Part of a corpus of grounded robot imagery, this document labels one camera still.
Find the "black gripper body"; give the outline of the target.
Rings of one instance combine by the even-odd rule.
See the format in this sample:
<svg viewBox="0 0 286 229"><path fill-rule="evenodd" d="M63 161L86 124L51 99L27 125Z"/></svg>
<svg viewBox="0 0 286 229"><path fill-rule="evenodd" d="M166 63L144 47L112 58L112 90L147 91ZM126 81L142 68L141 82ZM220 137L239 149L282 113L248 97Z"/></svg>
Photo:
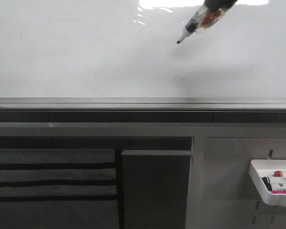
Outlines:
<svg viewBox="0 0 286 229"><path fill-rule="evenodd" d="M219 9L229 10L236 2L237 0L204 0L204 5L211 12L216 12Z"/></svg>

